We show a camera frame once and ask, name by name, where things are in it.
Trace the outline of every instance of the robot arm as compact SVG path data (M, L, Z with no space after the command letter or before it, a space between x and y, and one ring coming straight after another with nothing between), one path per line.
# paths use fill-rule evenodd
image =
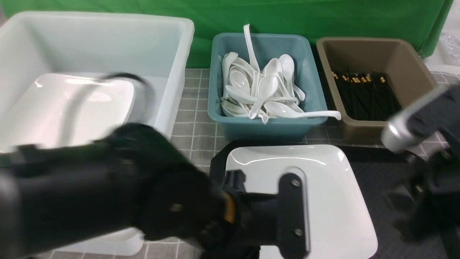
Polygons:
M308 253L298 176L285 174L276 195L246 193L240 171L219 186L142 124L81 147L21 146L0 165L0 259L129 227L146 240L180 237L209 259L258 258L261 245L287 259Z
M440 232L455 233L460 226L459 129L460 85L449 85L396 114L382 133L385 147L396 153L437 131L449 144L427 160L409 155L413 175L385 194L390 207L399 212L394 225L407 242L421 242Z

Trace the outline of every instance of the brown plastic bin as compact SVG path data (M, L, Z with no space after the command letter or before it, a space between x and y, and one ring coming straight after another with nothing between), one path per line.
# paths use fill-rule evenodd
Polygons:
M316 46L337 110L342 138L349 144L381 144L383 121L358 121L346 112L332 71L385 72L402 108L437 86L412 46L399 39L327 37Z

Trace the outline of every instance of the ceramic plate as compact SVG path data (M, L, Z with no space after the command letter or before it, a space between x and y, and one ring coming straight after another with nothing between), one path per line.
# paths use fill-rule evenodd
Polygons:
M377 236L345 154L330 145L240 147L226 169L246 174L247 192L276 194L278 179L292 168L305 174L311 252L308 259L368 259ZM260 259L282 259L262 247Z

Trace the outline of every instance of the gray tiled table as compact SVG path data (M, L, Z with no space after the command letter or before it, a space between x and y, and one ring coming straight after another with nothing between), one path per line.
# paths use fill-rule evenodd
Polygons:
M453 83L460 78L434 72L439 83ZM211 158L228 144L219 126L207 115L209 85L208 69L187 69L185 88L177 113L171 141L187 158L204 172L209 172ZM343 145L337 121L313 128L302 141L306 144ZM412 151L427 157L434 150L447 143L439 134L429 138ZM132 257L82 253L48 252L39 255L41 259L197 259L200 252L177 238L146 242L142 250Z

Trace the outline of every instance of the green cloth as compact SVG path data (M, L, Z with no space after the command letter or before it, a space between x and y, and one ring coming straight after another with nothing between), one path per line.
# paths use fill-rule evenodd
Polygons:
M430 56L453 0L0 0L7 17L22 11L128 12L185 17L195 23L189 68L207 68L222 32L400 38Z

